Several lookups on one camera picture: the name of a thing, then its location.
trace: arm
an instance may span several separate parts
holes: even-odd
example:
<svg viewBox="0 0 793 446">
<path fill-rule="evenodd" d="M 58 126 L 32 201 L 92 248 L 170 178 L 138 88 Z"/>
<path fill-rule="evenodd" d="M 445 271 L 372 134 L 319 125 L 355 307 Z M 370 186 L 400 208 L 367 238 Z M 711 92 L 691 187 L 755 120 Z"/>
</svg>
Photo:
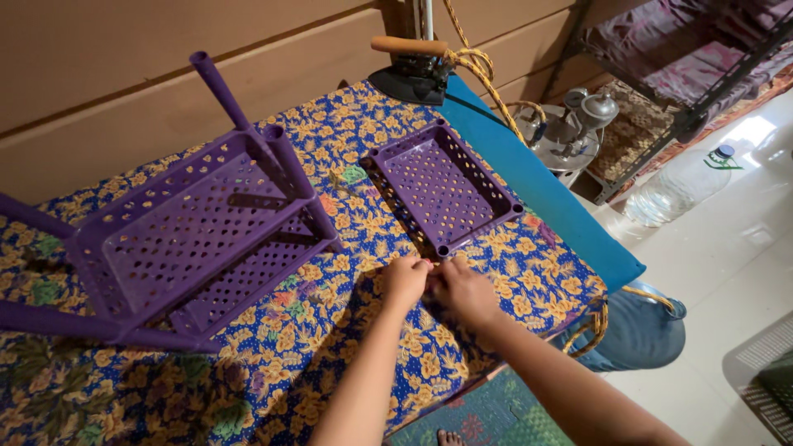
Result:
<svg viewBox="0 0 793 446">
<path fill-rule="evenodd" d="M 402 325 L 424 292 L 430 269 L 431 264 L 417 257 L 400 257 L 388 266 L 383 308 L 344 371 L 308 446 L 380 445 Z"/>
<path fill-rule="evenodd" d="M 579 445 L 688 442 L 589 369 L 525 330 L 498 306 L 492 284 L 452 259 L 439 268 L 435 295 L 484 337 Z"/>
</svg>

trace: purple plastic stool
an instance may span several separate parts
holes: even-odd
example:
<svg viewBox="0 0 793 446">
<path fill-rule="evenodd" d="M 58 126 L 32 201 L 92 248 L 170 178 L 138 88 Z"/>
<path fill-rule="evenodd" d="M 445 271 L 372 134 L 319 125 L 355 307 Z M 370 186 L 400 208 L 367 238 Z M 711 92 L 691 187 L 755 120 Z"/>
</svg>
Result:
<svg viewBox="0 0 793 446">
<path fill-rule="evenodd" d="M 96 312 L 0 301 L 0 329 L 196 352 L 325 248 L 341 249 L 284 129 L 259 134 L 205 52 L 190 62 L 235 129 L 80 222 L 0 194 L 0 214 L 57 236 Z M 144 325 L 170 312 L 174 331 Z"/>
</svg>

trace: table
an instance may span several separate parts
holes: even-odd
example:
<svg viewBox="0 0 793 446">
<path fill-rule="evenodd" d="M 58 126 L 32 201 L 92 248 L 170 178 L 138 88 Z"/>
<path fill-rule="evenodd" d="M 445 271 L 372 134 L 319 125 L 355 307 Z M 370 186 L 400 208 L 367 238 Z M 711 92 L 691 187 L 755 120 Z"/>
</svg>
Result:
<svg viewBox="0 0 793 446">
<path fill-rule="evenodd" d="M 0 333 L 0 383 L 7 383 L 0 442 L 303 444 L 380 309 L 381 267 L 416 252 L 358 161 L 440 116 L 362 82 L 258 123 L 286 128 L 344 251 L 315 257 L 243 313 L 217 335 L 224 343 L 217 356 Z M 198 149 L 40 209 L 75 223 Z M 58 240 L 0 217 L 0 248 L 2 298 L 91 314 Z M 458 254 L 491 275 L 505 312 L 543 336 L 596 309 L 605 295 L 603 281 L 528 207 L 520 221 Z M 404 324 L 387 431 L 498 363 L 440 308 L 420 303 Z"/>
</svg>

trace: wooden handle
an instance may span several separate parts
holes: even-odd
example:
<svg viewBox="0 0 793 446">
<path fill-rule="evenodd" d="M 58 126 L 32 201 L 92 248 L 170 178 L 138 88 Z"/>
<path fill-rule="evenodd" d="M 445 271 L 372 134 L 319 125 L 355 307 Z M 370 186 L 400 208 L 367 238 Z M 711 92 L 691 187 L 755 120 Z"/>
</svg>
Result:
<svg viewBox="0 0 793 446">
<path fill-rule="evenodd" d="M 392 54 L 424 54 L 443 57 L 449 44 L 442 40 L 412 40 L 399 37 L 372 37 L 372 49 Z"/>
</svg>

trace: blue cushion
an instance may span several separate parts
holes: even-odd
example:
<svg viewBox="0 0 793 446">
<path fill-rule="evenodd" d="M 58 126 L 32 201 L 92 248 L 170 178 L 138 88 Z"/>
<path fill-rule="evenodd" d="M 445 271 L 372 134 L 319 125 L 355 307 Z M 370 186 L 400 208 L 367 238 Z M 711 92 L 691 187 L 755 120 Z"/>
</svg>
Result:
<svg viewBox="0 0 793 446">
<path fill-rule="evenodd" d="M 595 270 L 610 292 L 647 269 L 606 233 L 459 76 L 449 76 L 446 101 L 436 108 L 518 196 Z"/>
</svg>

